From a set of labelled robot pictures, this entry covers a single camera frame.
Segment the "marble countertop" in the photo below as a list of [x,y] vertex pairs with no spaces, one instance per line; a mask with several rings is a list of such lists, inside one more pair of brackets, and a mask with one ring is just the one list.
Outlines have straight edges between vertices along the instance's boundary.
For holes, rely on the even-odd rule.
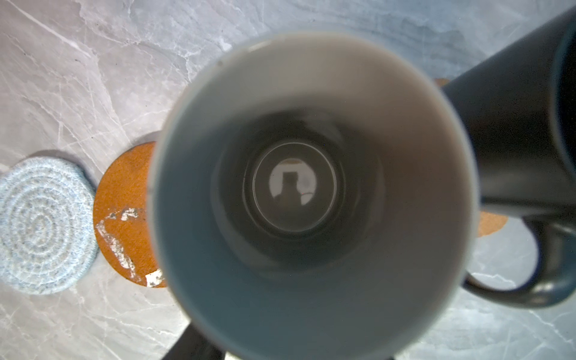
[[[0,172],[37,153],[80,163],[94,184],[158,131],[197,72],[235,44],[315,24],[381,39],[435,78],[454,78],[574,0],[0,0]],[[522,283],[536,247],[511,219],[477,241],[469,270]],[[398,359],[574,359],[576,296],[518,310],[460,290]],[[119,276],[99,255],[55,295],[0,283],[2,359],[160,359],[188,323],[167,289]]]

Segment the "light blue woven coaster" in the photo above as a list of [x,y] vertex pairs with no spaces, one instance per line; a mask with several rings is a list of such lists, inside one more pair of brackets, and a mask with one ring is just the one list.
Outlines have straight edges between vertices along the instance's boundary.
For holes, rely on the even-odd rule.
[[23,293],[53,294],[76,283],[98,251],[94,189],[82,169],[32,157],[0,178],[0,279]]

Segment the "cork coaster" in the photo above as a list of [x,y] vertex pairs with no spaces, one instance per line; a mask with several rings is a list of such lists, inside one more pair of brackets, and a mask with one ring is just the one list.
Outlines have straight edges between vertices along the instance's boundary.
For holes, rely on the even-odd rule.
[[106,170],[94,199],[96,240],[108,263],[126,279],[165,287],[146,224],[146,180],[154,142],[138,145]]
[[[435,79],[436,85],[444,86],[448,84],[448,79]],[[497,232],[504,227],[508,217],[504,215],[497,215],[492,213],[487,213],[485,211],[480,212],[480,224],[478,224],[478,237],[490,235]]]

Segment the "black mug handle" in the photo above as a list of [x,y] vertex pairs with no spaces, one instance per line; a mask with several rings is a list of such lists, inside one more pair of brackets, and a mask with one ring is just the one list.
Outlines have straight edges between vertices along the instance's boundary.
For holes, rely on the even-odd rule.
[[189,324],[162,360],[224,360],[225,355]]
[[524,285],[513,290],[488,287],[468,274],[463,288],[479,297],[518,308],[543,308],[565,300],[576,289],[576,219],[524,219],[538,244],[538,263]]

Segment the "white mug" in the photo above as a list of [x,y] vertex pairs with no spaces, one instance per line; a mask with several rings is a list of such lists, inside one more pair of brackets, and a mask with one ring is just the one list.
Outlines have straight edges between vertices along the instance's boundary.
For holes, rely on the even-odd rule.
[[383,360],[462,284],[477,177],[431,79],[364,39],[287,33],[225,54],[176,103],[149,224],[170,289],[219,348]]

